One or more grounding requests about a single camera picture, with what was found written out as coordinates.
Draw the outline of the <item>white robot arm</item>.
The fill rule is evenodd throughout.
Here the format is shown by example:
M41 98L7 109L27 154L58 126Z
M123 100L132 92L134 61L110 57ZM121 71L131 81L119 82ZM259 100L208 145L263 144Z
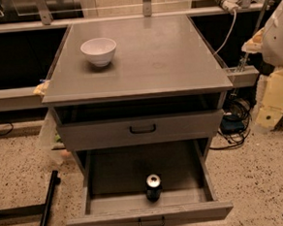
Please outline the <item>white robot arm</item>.
M283 0L267 20L265 27L257 31L242 45L246 53L260 53L263 60L274 67L267 77L255 125L272 130L283 117Z

